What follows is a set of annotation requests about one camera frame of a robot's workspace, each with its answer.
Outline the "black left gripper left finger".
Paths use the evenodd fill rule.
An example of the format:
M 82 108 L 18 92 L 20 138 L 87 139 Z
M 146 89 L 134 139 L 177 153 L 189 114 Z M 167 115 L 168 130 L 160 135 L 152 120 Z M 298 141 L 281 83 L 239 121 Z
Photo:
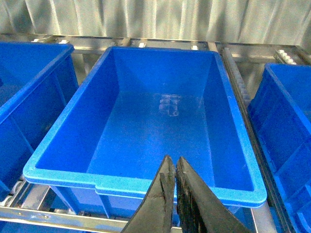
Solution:
M 166 155 L 139 208 L 123 233 L 169 233 L 172 228 L 175 166 Z

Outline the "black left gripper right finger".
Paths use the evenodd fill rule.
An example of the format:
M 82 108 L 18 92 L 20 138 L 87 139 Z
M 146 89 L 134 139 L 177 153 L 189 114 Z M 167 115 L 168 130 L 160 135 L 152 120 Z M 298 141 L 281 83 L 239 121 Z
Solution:
M 184 233 L 249 233 L 216 197 L 189 162 L 176 167 L 177 212 Z

